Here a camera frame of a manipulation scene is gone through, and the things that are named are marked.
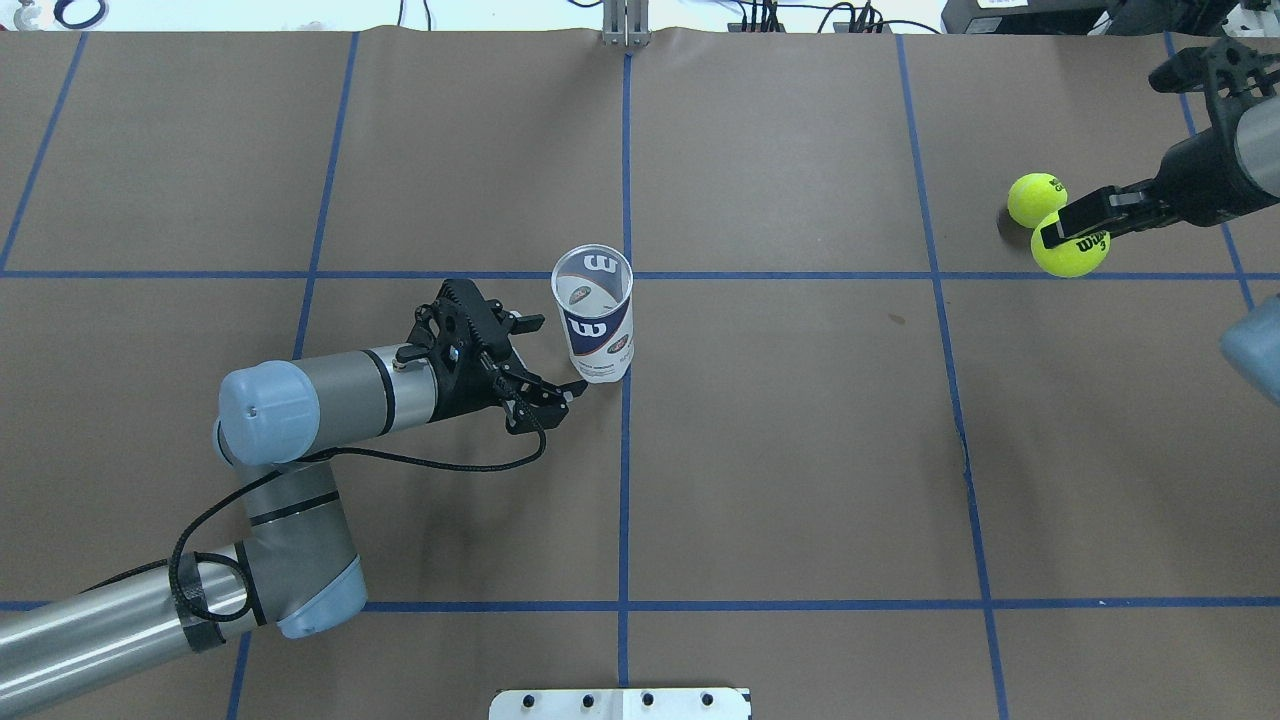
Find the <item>power cord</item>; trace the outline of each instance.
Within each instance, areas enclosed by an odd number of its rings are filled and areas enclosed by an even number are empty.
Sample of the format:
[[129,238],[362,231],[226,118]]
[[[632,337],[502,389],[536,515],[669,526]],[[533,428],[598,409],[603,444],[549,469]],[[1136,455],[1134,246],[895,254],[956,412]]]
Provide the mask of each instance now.
[[822,32],[822,28],[827,27],[827,20],[831,19],[831,14],[841,8],[849,8],[849,27],[854,27],[854,19],[856,17],[858,8],[854,8],[852,3],[836,3],[835,5],[828,8],[827,14],[822,17],[822,22],[818,23],[818,32]]
[[891,24],[897,24],[897,26],[914,26],[914,27],[920,27],[920,28],[924,28],[924,29],[927,29],[927,31],[932,32],[933,35],[946,35],[946,33],[945,33],[945,32],[942,32],[941,29],[937,29],[937,28],[934,28],[934,27],[932,27],[932,26],[927,26],[927,24],[924,24],[924,23],[918,23],[918,22],[915,22],[915,20],[879,20],[879,22],[877,22],[877,23],[872,23],[872,24],[869,26],[869,27],[874,27],[874,28],[877,28],[877,29],[874,29],[874,31],[870,31],[870,29],[868,29],[867,32],[879,32],[879,29],[878,29],[878,28],[881,28],[881,27],[883,27],[883,26],[891,26]]
[[[435,23],[431,18],[431,6],[426,4],[426,0],[422,0],[422,12],[426,13],[426,29],[429,31],[435,29],[434,27]],[[399,14],[396,15],[396,27],[401,27],[403,24],[404,24],[404,0],[401,0]]]

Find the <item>floor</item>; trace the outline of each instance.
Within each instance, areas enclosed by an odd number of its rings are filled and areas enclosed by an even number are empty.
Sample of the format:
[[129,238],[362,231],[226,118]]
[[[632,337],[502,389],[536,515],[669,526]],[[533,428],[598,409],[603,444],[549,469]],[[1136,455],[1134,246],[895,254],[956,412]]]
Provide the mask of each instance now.
[[[0,611],[169,551],[234,487],[219,379],[399,341],[444,277],[639,350],[539,462],[335,461],[371,602],[40,717],[485,717],[504,688],[728,684],[758,717],[1280,716],[1280,410],[1217,338],[1275,209],[1056,281],[1018,176],[1148,177],[1183,38],[0,36]],[[572,379],[553,327],[530,366]],[[527,450],[481,413],[371,443]],[[247,533],[236,509],[193,544]]]

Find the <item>white mounting plate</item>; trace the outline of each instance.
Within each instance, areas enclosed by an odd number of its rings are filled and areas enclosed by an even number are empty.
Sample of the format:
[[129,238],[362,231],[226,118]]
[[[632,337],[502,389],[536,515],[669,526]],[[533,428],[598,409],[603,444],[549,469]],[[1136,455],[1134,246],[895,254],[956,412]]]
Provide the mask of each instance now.
[[[704,696],[710,700],[708,705]],[[751,691],[645,688],[503,691],[489,720],[750,720]]]

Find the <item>gray joint cap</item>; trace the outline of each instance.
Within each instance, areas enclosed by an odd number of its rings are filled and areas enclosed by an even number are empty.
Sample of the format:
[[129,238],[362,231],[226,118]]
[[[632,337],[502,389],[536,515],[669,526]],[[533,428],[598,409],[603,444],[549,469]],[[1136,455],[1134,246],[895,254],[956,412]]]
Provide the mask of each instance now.
[[227,447],[242,462],[288,462],[315,442],[320,398],[301,368],[270,360],[223,378],[218,419]]

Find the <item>tennis ball can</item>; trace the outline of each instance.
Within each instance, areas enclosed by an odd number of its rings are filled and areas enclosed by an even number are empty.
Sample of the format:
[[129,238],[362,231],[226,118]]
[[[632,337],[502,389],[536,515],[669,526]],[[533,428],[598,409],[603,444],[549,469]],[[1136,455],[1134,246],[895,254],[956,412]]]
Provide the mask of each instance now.
[[552,292],[570,360],[589,383],[622,379],[635,355],[631,264],[605,245],[566,252],[552,270]]

